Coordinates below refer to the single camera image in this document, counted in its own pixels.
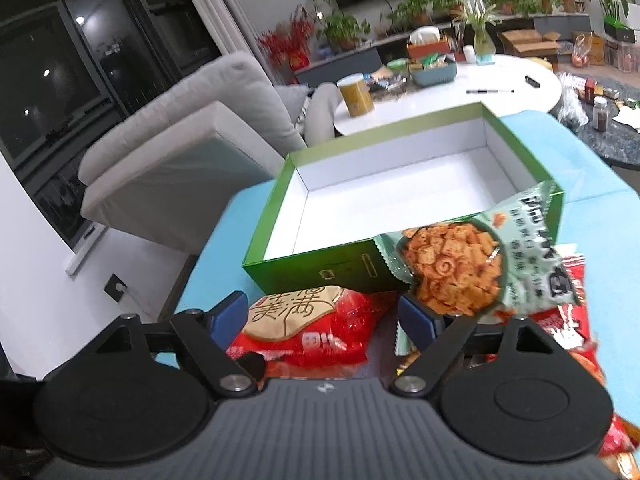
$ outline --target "green box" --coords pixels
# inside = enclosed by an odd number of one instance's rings
[[[406,288],[373,238],[473,215],[549,172],[483,104],[380,126],[287,157],[242,267],[267,294]],[[558,232],[563,192],[546,214]]]

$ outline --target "glass vase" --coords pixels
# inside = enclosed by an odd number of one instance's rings
[[[495,45],[485,27],[476,29],[474,50],[476,51],[476,63],[478,65],[495,63]]]

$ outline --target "black marble table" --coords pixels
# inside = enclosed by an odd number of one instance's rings
[[[608,77],[593,77],[599,85],[615,88],[620,91],[620,99],[631,98],[640,100],[640,89],[625,85]],[[576,136],[589,146],[604,162],[610,166],[619,166],[628,170],[640,171],[640,134],[627,124],[620,124],[613,120],[618,114],[618,108],[612,99],[607,99],[609,124],[606,132],[599,132],[593,126],[593,105],[582,103],[587,113],[589,123],[578,128]]]

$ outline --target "sofa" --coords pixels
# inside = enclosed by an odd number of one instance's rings
[[[199,254],[233,195],[276,177],[287,153],[335,137],[335,85],[310,98],[304,137],[281,98],[289,90],[244,52],[203,66],[84,154],[82,216]]]

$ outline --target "white curtain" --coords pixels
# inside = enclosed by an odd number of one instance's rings
[[[237,0],[192,0],[209,34],[222,54],[245,50],[253,54],[274,84],[282,78],[277,74],[255,41],[257,35]]]

